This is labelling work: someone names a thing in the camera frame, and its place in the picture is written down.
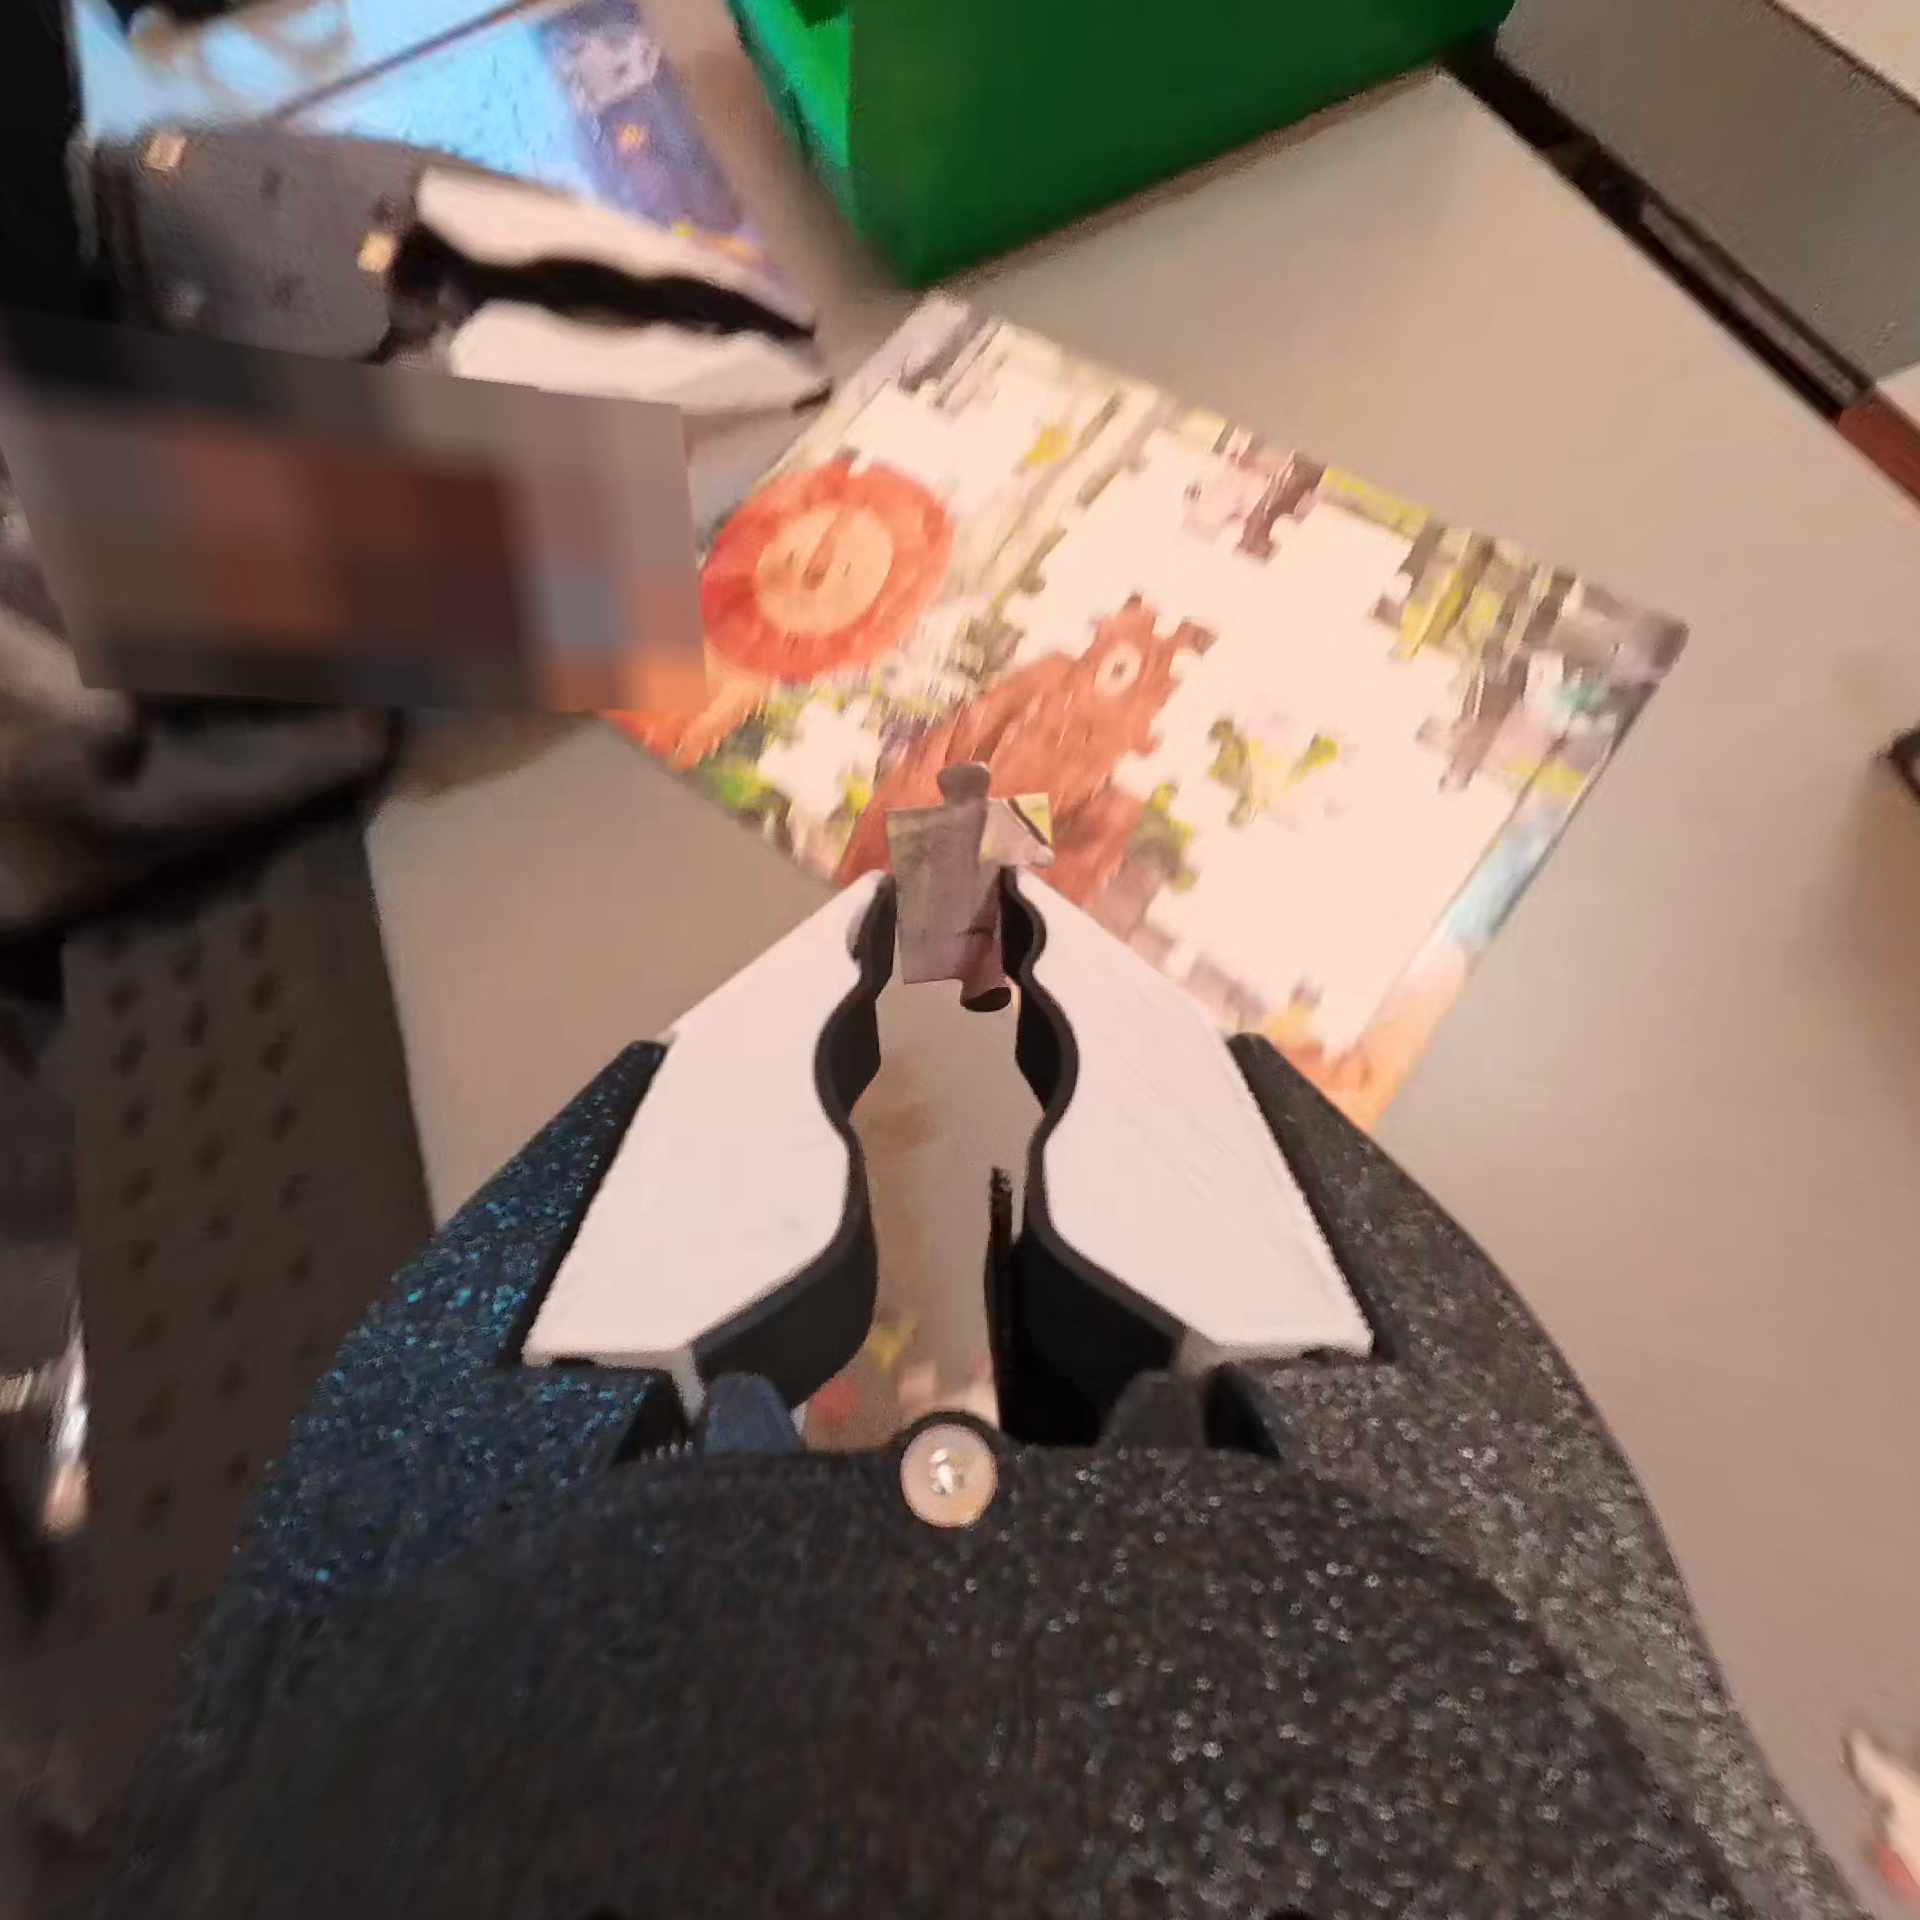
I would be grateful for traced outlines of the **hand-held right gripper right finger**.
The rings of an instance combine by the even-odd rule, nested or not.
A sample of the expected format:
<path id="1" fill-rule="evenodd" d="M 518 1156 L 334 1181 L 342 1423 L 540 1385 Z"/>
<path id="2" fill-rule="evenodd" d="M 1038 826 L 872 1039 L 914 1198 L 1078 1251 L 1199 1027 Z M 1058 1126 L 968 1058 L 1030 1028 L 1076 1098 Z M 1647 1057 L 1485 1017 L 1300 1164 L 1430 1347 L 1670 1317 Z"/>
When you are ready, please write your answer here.
<path id="1" fill-rule="evenodd" d="M 987 1276 L 999 1423 L 1090 1445 L 1143 1377 L 1368 1359 L 1376 1325 L 1252 1053 L 1042 881 L 1004 875 L 1014 1063 L 1039 1103 Z"/>

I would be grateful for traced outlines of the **green plastic bin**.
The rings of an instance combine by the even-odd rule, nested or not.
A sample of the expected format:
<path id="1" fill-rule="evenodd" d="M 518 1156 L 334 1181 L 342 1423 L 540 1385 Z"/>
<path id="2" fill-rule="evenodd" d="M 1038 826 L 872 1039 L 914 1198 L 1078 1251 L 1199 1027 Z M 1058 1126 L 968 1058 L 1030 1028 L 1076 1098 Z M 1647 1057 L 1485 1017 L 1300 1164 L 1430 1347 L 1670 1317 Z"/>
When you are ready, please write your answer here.
<path id="1" fill-rule="evenodd" d="M 834 209 L 914 289 L 1490 41 L 1508 2 L 726 2 Z"/>

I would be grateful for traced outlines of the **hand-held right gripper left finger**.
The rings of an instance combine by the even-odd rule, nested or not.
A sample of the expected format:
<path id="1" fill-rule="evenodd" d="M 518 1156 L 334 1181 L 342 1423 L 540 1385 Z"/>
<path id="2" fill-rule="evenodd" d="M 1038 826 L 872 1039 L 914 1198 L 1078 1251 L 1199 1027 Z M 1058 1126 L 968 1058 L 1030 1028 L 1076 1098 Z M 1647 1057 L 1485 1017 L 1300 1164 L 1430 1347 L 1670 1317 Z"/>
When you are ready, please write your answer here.
<path id="1" fill-rule="evenodd" d="M 853 1111 L 893 950 L 896 886 L 868 875 L 671 1022 L 524 1363 L 662 1377 L 691 1422 L 723 1378 L 754 1377 L 803 1420 L 872 1325 Z"/>

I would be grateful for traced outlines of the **assembled orange lion pieces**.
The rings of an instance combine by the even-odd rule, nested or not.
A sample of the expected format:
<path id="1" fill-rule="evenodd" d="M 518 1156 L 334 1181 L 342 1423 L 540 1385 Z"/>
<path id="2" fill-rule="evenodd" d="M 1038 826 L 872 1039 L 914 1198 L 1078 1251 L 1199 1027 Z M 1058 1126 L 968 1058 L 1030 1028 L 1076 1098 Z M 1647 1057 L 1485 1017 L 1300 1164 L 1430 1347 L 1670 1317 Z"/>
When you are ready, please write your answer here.
<path id="1" fill-rule="evenodd" d="M 787 470 L 706 551 L 704 641 L 749 678 L 827 682 L 909 635 L 950 555 L 954 517 L 904 470 L 850 459 Z"/>

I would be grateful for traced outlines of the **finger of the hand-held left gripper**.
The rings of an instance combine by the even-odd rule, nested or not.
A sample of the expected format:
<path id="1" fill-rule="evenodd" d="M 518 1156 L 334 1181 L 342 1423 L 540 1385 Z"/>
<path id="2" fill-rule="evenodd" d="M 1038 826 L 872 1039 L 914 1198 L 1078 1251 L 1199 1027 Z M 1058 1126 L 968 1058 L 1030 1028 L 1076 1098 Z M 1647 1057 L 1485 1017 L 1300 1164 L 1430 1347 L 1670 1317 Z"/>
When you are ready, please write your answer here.
<path id="1" fill-rule="evenodd" d="M 829 396 L 829 372 L 806 342 L 752 330 L 608 325 L 532 303 L 483 303 L 451 331 L 447 367 L 547 393 L 661 403 L 688 417 L 798 412 Z"/>
<path id="2" fill-rule="evenodd" d="M 597 268 L 636 281 L 693 281 L 708 292 L 746 297 L 791 327 L 816 327 L 811 306 L 783 285 L 754 244 L 656 223 L 535 182 L 428 166 L 421 171 L 421 226 L 480 268 Z"/>

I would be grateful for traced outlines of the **jigsaw puzzle frame board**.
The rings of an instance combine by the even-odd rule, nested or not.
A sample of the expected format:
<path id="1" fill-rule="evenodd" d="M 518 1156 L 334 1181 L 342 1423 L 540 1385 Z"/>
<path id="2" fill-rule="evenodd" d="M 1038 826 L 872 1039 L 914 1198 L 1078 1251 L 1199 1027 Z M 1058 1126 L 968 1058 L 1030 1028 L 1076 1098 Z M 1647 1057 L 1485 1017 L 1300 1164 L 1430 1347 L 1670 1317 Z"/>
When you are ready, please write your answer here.
<path id="1" fill-rule="evenodd" d="M 1078 659 L 1128 591 L 1163 631 L 1208 625 L 1157 745 L 1118 765 L 1143 815 L 1078 908 L 1360 1126 L 1688 638 L 1570 566 L 944 297 L 749 493 L 831 459 L 900 469 L 954 518 L 909 635 L 800 685 L 706 649 L 693 711 L 611 723 L 834 883 L 879 770 L 959 703 Z"/>

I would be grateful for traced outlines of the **jigsaw pieces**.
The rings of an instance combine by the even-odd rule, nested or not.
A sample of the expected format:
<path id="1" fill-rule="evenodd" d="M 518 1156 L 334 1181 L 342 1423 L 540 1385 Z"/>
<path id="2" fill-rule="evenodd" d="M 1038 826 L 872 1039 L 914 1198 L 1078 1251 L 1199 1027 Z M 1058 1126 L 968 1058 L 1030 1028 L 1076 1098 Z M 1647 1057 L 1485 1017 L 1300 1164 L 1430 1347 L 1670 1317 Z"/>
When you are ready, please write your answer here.
<path id="1" fill-rule="evenodd" d="M 1917 1769 L 1862 1727 L 1850 1727 L 1839 1750 L 1868 1811 L 1869 1858 L 1887 1891 L 1916 1908 Z"/>

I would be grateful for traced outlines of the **space themed puzzle board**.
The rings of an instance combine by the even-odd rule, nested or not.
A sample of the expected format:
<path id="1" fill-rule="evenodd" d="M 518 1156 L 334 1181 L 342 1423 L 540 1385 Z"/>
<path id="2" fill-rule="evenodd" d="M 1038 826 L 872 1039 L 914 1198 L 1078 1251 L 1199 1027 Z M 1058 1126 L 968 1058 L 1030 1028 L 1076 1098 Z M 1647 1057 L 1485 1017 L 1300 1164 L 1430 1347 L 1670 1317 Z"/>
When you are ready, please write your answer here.
<path id="1" fill-rule="evenodd" d="M 768 270 L 676 69 L 630 2 L 540 4 L 292 116 L 301 133 L 439 150 Z"/>

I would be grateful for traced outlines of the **grey striped puzzle piece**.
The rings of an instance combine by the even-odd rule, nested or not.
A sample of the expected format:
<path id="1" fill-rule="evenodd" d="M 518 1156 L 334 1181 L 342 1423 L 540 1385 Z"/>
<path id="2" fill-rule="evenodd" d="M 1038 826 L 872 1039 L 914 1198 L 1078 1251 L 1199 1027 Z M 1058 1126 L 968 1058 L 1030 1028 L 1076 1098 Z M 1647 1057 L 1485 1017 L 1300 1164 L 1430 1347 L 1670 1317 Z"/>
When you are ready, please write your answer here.
<path id="1" fill-rule="evenodd" d="M 990 1014 L 1013 988 L 1000 962 L 1000 878 L 1054 862 L 1048 803 L 997 797 L 992 770 L 946 764 L 939 797 L 885 819 L 896 883 L 896 972 L 904 986 L 950 980 L 963 1006 Z"/>

